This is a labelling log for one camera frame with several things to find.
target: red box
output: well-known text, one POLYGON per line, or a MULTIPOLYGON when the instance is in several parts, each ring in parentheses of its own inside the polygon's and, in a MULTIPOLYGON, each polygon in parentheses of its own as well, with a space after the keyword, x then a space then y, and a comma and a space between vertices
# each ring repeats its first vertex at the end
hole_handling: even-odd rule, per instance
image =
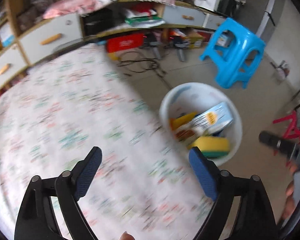
POLYGON ((107 51, 108 53, 112 53, 120 50, 137 48, 143 44, 143 39, 143 33, 134 33, 112 38, 107 40, 107 51))
POLYGON ((214 32, 211 31, 204 31, 204 30, 196 30, 197 33, 199 33, 203 37, 203 42, 209 42, 212 34, 214 32))

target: drawer handle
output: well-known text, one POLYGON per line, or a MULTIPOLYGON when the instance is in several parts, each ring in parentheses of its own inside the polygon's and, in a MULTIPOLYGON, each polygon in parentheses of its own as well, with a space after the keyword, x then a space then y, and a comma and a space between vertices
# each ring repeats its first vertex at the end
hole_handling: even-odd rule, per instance
POLYGON ((2 67, 2 69, 0 69, 0 75, 2 75, 3 73, 5 73, 9 68, 10 68, 11 64, 6 64, 4 67, 2 67))
POLYGON ((191 20, 191 21, 194 20, 194 17, 193 17, 193 16, 183 15, 182 17, 183 17, 183 19, 186 19, 186 20, 191 20))
POLYGON ((44 41, 41 41, 40 44, 41 44, 41 45, 46 45, 46 44, 49 44, 49 43, 51 43, 51 42, 53 42, 53 41, 56 41, 56 40, 60 39, 61 37, 62 37, 62 34, 61 34, 61 33, 58 33, 58 34, 56 34, 56 35, 51 36, 50 38, 47 38, 47 39, 44 40, 44 41))

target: bolt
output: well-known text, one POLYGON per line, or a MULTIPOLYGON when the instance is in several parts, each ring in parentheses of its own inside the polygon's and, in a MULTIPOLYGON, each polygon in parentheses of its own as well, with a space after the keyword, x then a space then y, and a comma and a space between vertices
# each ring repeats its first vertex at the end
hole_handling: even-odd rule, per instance
POLYGON ((71 174, 71 171, 64 171, 64 172, 62 173, 62 177, 69 177, 70 174, 71 174))
POLYGON ((254 181, 259 181, 260 180, 260 177, 258 175, 252 175, 252 179, 254 181))
POLYGON ((40 176, 35 175, 32 177, 31 181, 36 182, 36 181, 38 181, 38 179, 40 179, 40 176))
POLYGON ((228 177, 228 176, 229 176, 229 171, 222 170, 222 171, 220 172, 220 174, 221 174, 222 176, 224 176, 224 177, 228 177))

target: cabinet drawer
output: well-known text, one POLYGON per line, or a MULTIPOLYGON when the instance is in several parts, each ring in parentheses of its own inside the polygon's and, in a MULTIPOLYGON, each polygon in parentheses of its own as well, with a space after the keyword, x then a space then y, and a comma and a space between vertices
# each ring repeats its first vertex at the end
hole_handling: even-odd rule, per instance
POLYGON ((202 27, 206 15, 202 11, 182 6, 165 6, 163 20, 167 24, 202 27))
POLYGON ((30 63, 34 64, 51 55, 56 47, 81 38, 79 16, 68 14, 33 30, 22 37, 20 42, 30 63))
POLYGON ((222 16, 208 14, 202 27, 216 30, 225 20, 222 16))
POLYGON ((7 64, 10 67, 0 75, 0 89, 27 66, 17 44, 12 45, 11 48, 0 56, 0 71, 7 64))

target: floral bedsheet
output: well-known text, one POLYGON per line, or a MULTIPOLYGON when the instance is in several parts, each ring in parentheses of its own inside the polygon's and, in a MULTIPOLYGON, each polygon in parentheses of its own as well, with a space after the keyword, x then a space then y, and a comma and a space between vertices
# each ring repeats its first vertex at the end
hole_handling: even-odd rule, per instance
MULTIPOLYGON (((58 176, 93 146, 102 164, 79 205, 100 240, 192 240, 212 202, 103 47, 40 67, 0 98, 0 229, 13 239, 32 176, 58 176)), ((53 206, 65 238, 58 200, 53 206)))

